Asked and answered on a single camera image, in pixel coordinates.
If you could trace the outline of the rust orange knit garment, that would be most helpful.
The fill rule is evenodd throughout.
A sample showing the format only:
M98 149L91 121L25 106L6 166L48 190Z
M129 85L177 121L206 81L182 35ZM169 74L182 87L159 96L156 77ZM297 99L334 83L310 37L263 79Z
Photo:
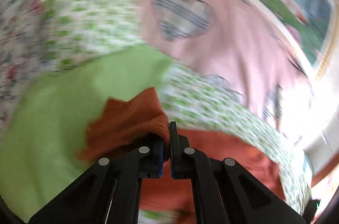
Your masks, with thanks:
M168 117L152 87L130 101L108 99L101 116L89 123L86 146L77 157L88 162L104 156L121 158L149 133L160 136L168 147ZM224 132L179 128L178 133L212 159L234 158L281 200L285 199L278 164L258 148ZM171 178L169 163L165 163L161 179L143 181L140 207L153 213L175 212L175 223L196 222L191 183Z

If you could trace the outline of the green white patterned quilt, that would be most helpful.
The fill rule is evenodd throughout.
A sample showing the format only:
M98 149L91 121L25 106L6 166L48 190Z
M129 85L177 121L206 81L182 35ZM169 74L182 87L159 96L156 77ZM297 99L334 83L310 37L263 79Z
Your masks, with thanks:
M25 90L1 140L1 197L28 221L87 168L76 158L88 124L106 100L127 101L155 87L169 119L181 128L236 136L279 166L286 202L305 210L311 169L305 154L250 113L229 90L141 43L91 58L64 72L42 72Z

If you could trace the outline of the pink heart patterned duvet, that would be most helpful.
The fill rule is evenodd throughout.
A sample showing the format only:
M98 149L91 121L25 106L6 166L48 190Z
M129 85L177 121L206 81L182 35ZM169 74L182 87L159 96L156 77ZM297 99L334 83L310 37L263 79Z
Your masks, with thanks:
M294 53L246 0L138 0L143 40L288 134L310 91Z

